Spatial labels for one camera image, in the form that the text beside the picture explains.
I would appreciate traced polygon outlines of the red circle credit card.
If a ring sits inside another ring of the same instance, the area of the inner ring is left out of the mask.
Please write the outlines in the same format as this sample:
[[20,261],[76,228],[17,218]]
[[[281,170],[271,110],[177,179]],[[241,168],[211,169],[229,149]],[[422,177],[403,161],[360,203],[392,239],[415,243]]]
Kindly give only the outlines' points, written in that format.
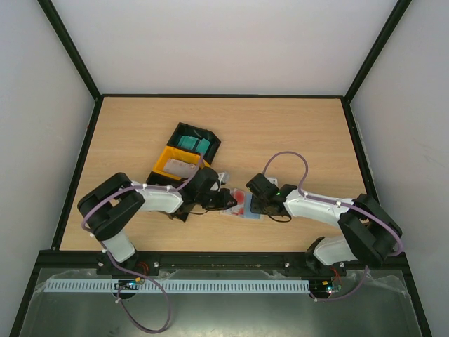
[[225,216],[236,216],[243,218],[244,211],[245,211],[244,207],[233,206],[229,209],[221,211],[220,214]]

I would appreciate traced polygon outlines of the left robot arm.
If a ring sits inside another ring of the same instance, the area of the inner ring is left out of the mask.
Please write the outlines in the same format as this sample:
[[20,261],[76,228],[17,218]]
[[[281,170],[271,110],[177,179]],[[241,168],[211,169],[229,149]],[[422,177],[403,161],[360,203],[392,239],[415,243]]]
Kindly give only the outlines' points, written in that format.
[[124,228],[137,212],[156,211],[185,221],[195,206],[207,212],[225,211],[237,200],[222,180],[223,175],[207,166],[194,169],[188,178],[155,185],[116,173],[80,199],[81,226],[116,262],[124,263],[136,254]]

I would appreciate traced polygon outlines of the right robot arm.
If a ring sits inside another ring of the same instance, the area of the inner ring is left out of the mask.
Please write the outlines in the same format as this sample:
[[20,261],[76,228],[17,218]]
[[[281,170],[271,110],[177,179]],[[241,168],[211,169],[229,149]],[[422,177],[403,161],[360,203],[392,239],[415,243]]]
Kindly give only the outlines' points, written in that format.
[[325,275],[331,267],[354,260],[379,268],[388,257],[403,252],[401,228],[368,194],[355,199],[327,197],[295,185],[278,187],[262,173],[246,187],[252,194],[253,213],[308,218],[340,229],[340,236],[319,237],[304,254],[301,264],[313,275]]

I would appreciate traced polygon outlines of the beige card holder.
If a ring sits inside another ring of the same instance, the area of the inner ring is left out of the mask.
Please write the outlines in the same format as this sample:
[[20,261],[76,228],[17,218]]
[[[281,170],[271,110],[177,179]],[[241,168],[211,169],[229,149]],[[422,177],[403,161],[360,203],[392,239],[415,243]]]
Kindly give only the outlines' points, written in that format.
[[243,190],[231,189],[231,196],[237,201],[237,205],[230,209],[220,211],[220,215],[233,216],[246,220],[263,220],[264,216],[251,211],[252,194]]

